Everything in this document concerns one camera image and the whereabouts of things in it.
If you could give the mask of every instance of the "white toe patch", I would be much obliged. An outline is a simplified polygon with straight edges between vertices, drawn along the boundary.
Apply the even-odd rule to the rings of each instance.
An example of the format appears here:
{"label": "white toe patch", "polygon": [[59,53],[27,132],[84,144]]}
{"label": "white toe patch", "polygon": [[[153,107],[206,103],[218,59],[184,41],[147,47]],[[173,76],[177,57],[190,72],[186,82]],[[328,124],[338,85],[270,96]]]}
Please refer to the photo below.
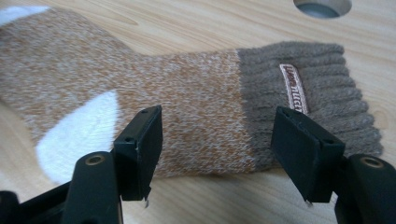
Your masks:
{"label": "white toe patch", "polygon": [[0,9],[0,26],[48,10],[49,7],[7,7]]}

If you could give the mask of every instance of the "metal pin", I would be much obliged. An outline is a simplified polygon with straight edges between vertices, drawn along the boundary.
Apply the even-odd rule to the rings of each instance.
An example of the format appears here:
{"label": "metal pin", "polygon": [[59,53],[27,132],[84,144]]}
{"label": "metal pin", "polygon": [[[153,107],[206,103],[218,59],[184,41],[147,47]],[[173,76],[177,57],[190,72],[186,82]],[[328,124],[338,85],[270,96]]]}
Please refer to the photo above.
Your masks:
{"label": "metal pin", "polygon": [[305,204],[306,204],[306,206],[308,206],[309,208],[311,208],[311,207],[314,206],[314,205],[313,205],[311,202],[309,202],[309,201],[305,201]]}

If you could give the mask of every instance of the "fabric tag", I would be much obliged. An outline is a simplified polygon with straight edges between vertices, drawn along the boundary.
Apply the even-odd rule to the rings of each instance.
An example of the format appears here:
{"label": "fabric tag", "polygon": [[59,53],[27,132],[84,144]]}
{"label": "fabric tag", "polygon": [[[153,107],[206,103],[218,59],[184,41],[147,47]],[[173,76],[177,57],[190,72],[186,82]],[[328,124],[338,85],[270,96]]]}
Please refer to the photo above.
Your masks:
{"label": "fabric tag", "polygon": [[286,89],[288,90],[289,106],[304,114],[308,114],[306,106],[303,83],[298,75],[297,68],[292,64],[282,63],[279,65],[285,78]]}

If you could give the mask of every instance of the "clamp jaw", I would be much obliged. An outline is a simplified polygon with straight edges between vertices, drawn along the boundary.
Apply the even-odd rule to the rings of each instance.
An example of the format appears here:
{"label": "clamp jaw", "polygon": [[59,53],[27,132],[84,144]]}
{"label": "clamp jaw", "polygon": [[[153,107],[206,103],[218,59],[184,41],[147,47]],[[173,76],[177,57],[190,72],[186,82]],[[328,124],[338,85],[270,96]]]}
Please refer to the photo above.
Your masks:
{"label": "clamp jaw", "polygon": [[111,152],[80,158],[70,182],[25,203],[11,191],[0,191],[0,222],[122,223],[120,196],[124,201],[148,198],[162,149],[162,108],[157,105],[134,117]]}
{"label": "clamp jaw", "polygon": [[345,144],[306,115],[276,109],[271,149],[310,203],[338,195],[338,223],[394,223],[396,171],[377,157],[343,156]]}

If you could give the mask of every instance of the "knit sock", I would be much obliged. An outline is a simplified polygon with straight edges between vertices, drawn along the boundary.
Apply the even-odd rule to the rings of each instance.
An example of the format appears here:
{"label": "knit sock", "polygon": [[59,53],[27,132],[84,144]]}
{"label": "knit sock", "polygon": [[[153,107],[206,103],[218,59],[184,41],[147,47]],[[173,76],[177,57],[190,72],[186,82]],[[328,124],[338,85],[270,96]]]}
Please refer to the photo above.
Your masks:
{"label": "knit sock", "polygon": [[276,166],[270,141],[278,105],[335,134],[347,155],[382,150],[339,45],[283,42],[153,57],[59,8],[0,28],[1,99],[26,122],[39,165],[58,183],[70,180],[83,155],[109,151],[136,112],[153,105],[163,106],[156,176]]}

